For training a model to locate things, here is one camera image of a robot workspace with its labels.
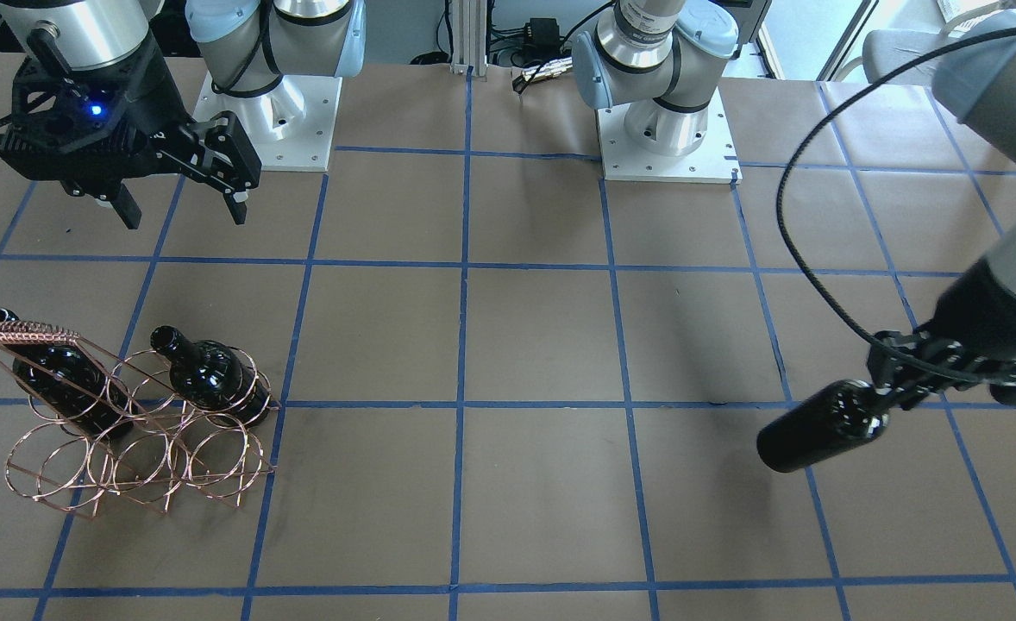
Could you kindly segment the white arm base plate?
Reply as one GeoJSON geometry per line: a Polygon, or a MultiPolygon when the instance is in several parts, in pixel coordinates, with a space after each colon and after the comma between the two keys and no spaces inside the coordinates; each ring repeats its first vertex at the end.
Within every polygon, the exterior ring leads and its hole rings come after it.
{"type": "Polygon", "coordinates": [[[207,74],[194,117],[234,111],[267,172],[326,173],[342,86],[334,76],[291,75],[270,94],[237,98],[215,94],[207,74]]]}
{"type": "Polygon", "coordinates": [[[666,110],[655,101],[596,111],[604,177],[627,182],[737,184],[743,180],[720,91],[705,109],[666,110]]]}

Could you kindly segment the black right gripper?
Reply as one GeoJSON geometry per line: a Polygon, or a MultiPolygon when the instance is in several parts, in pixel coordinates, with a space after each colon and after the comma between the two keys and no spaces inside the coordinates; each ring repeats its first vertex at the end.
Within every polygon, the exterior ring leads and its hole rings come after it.
{"type": "Polygon", "coordinates": [[[152,35],[119,60],[81,70],[59,36],[31,34],[16,72],[11,111],[0,119],[0,157],[31,180],[66,182],[105,202],[127,229],[142,211],[124,184],[177,173],[223,193],[229,216],[247,223],[248,189],[262,161],[232,111],[198,122],[152,35]]]}

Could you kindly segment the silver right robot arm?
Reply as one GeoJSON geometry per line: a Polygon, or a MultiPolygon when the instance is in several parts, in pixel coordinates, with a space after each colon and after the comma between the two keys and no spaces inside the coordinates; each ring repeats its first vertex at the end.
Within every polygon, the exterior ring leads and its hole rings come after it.
{"type": "Polygon", "coordinates": [[[207,66],[194,110],[150,20],[160,1],[0,1],[22,43],[0,158],[110,207],[129,229],[130,179],[181,174],[237,224],[263,172],[327,172],[344,78],[365,63],[361,1],[188,1],[207,66]]]}

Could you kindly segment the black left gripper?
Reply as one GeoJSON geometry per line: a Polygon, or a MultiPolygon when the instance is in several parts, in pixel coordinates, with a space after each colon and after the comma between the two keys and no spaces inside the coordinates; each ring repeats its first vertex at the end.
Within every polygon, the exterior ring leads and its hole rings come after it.
{"type": "Polygon", "coordinates": [[[977,376],[1001,377],[989,386],[994,401],[1016,405],[1016,295],[978,260],[939,296],[929,322],[910,334],[875,335],[932,365],[977,376]]]}

